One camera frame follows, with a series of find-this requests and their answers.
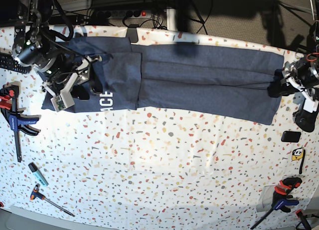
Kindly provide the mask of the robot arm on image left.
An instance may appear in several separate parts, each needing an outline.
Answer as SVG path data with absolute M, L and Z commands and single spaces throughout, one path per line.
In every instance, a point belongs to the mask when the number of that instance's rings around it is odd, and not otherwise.
M 101 94 L 102 83 L 93 63 L 101 61 L 72 50 L 56 40 L 68 42 L 74 28 L 57 0 L 21 0 L 18 22 L 14 30 L 12 56 L 23 67 L 31 67 L 44 76 L 42 90 L 49 95 L 55 111 L 66 110 L 75 99 L 89 100 L 90 93 Z M 48 21 L 54 9 L 58 10 L 68 27 L 67 36 L 52 30 Z

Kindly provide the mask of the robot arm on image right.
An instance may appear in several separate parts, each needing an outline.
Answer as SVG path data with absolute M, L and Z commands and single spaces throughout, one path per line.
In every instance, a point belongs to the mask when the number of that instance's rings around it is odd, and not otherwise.
M 270 97 L 278 98 L 300 92 L 305 102 L 303 109 L 314 113 L 319 107 L 319 0 L 310 0 L 314 23 L 311 24 L 303 57 L 286 62 L 279 77 L 268 88 Z

